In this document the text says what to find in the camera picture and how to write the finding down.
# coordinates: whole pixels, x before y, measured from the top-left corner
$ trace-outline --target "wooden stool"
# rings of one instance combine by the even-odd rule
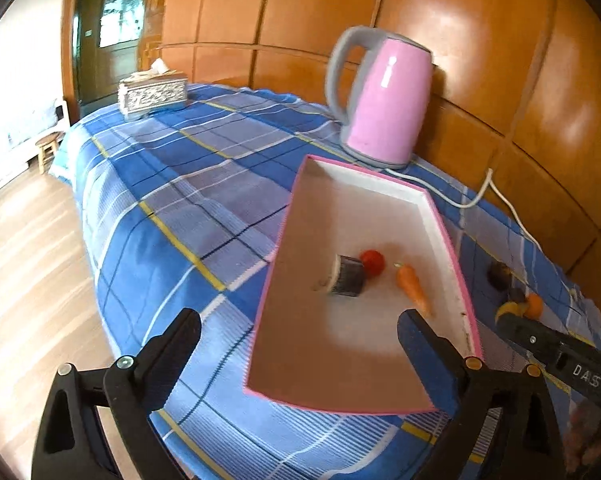
[[[38,147],[38,170],[40,174],[45,173],[45,163],[48,160],[52,160],[53,155],[56,155],[58,152],[58,136],[60,132],[54,132],[49,135],[45,135],[42,139],[36,141],[36,146]],[[49,159],[45,159],[45,152],[47,150],[52,150],[52,157]]]

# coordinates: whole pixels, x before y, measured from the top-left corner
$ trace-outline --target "kettle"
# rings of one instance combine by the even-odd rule
[[[367,50],[347,103],[338,104],[338,80],[351,48]],[[325,97],[343,123],[343,149],[371,166],[399,170],[409,163],[423,125],[432,84],[432,53],[380,28],[348,28],[327,64]]]

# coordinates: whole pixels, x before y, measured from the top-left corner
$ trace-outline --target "wooden headboard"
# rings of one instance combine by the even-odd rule
[[[601,22],[584,0],[165,0],[153,57],[192,81],[325,102],[331,49],[360,24],[433,51],[417,153],[473,189],[493,168],[546,254],[601,308]]]

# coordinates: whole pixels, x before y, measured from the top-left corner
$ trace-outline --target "blue plaid bedsheet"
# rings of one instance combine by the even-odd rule
[[[70,183],[82,219],[103,327],[116,356],[136,354],[183,307],[202,338],[151,415],[169,449],[201,479],[407,479],[446,422],[441,412],[343,416],[243,392],[268,263],[298,167],[308,154],[354,162],[340,125],[290,94],[191,85],[184,110],[126,123],[116,105],[68,132],[51,173]],[[423,160],[407,173],[456,202],[475,193]],[[495,333],[499,295],[485,273],[505,262],[541,295],[546,325],[601,348],[601,315],[516,224],[485,201],[459,210],[433,196],[455,245],[479,320],[487,365],[520,370]],[[581,400],[547,376],[561,431]],[[493,434],[485,420],[464,471],[473,478]]]

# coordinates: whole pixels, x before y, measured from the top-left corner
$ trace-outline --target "door window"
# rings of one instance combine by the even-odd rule
[[[144,13],[143,0],[104,0],[100,46],[138,40]]]

